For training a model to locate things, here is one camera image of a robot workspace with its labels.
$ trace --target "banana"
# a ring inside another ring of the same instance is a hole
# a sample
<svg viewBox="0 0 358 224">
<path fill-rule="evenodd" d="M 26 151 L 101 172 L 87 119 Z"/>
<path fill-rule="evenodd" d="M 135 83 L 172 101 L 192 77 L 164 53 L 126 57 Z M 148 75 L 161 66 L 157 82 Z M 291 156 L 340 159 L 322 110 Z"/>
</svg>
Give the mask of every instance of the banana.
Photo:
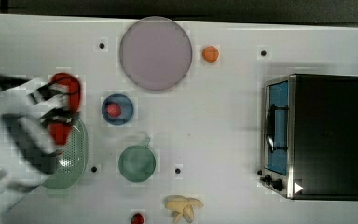
<svg viewBox="0 0 358 224">
<path fill-rule="evenodd" d="M 190 222 L 193 222 L 193 220 L 194 220 L 194 210 L 193 210 L 193 207 L 191 206 L 191 204 L 188 204 L 183 209 L 183 214 L 187 217 L 186 220 L 189 220 Z"/>
<path fill-rule="evenodd" d="M 183 209 L 188 205 L 186 198 L 174 198 L 165 204 L 165 207 L 173 212 L 183 213 Z"/>
<path fill-rule="evenodd" d="M 178 213 L 175 217 L 175 219 L 173 220 L 173 222 L 176 224 L 178 223 L 178 221 L 182 218 L 183 213 Z"/>
<path fill-rule="evenodd" d="M 198 200 L 198 199 L 195 199 L 195 198 L 188 198 L 187 199 L 188 202 L 193 205 L 193 206 L 196 206 L 196 207 L 203 207 L 203 203 Z"/>
<path fill-rule="evenodd" d="M 173 196 L 166 204 L 165 207 L 175 213 L 176 216 L 173 219 L 174 223 L 177 223 L 183 216 L 187 222 L 191 223 L 194 220 L 193 206 L 203 207 L 204 204 L 195 198 L 185 198 L 183 196 Z"/>
</svg>

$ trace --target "metal handle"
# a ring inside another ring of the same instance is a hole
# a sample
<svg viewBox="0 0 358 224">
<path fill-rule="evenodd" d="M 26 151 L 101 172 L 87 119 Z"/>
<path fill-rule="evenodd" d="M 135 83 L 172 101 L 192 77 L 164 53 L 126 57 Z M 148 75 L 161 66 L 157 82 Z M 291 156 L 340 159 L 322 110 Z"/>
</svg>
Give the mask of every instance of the metal handle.
<svg viewBox="0 0 358 224">
<path fill-rule="evenodd" d="M 144 146 L 145 146 L 145 147 L 148 147 L 148 146 L 149 146 L 150 140 L 151 140 L 150 137 L 146 137 L 146 140 L 145 140 L 145 143 L 144 143 Z"/>
<path fill-rule="evenodd" d="M 266 142 L 268 145 L 268 149 L 271 153 L 274 152 L 276 147 L 274 146 L 275 141 L 275 111 L 276 110 L 289 110 L 288 106 L 276 106 L 271 105 L 269 108 L 267 119 L 266 119 Z"/>
</svg>

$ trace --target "small red item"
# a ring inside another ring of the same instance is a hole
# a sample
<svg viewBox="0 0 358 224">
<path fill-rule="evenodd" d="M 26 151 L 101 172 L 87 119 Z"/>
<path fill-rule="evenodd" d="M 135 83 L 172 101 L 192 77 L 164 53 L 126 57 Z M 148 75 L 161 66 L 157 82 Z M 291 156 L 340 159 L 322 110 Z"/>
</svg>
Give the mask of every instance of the small red item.
<svg viewBox="0 0 358 224">
<path fill-rule="evenodd" d="M 110 104 L 107 108 L 107 113 L 111 116 L 111 117 L 118 117 L 121 114 L 121 107 L 116 104 L 116 103 L 112 103 Z"/>
<path fill-rule="evenodd" d="M 133 215 L 131 224 L 144 224 L 144 217 L 140 213 Z"/>
<path fill-rule="evenodd" d="M 67 73 L 54 75 L 50 82 L 56 82 L 68 87 L 68 101 L 71 111 L 75 114 L 80 106 L 81 85 L 77 78 Z M 72 131 L 72 125 L 53 123 L 49 125 L 50 135 L 58 146 L 63 146 Z"/>
</svg>

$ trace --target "black oven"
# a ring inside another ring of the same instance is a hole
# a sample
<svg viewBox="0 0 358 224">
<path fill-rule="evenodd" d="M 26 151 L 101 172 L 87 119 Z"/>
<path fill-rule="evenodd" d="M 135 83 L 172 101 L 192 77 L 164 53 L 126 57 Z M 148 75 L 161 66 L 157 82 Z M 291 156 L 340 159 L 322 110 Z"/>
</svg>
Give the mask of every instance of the black oven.
<svg viewBox="0 0 358 224">
<path fill-rule="evenodd" d="M 266 83 L 263 185 L 299 200 L 358 201 L 358 77 Z"/>
</svg>

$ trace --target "blue bowl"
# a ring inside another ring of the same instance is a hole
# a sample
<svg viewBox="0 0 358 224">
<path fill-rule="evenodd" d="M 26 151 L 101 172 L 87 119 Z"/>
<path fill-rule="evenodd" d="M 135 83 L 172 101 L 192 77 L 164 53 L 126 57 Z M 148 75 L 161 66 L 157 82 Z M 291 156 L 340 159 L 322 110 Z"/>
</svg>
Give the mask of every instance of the blue bowl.
<svg viewBox="0 0 358 224">
<path fill-rule="evenodd" d="M 121 114 L 118 117 L 112 117 L 107 113 L 107 107 L 112 104 L 118 104 L 121 108 Z M 130 121 L 133 115 L 133 105 L 132 101 L 125 95 L 122 94 L 113 94 L 107 97 L 103 101 L 102 106 L 103 118 L 110 124 L 113 125 L 123 125 Z"/>
</svg>

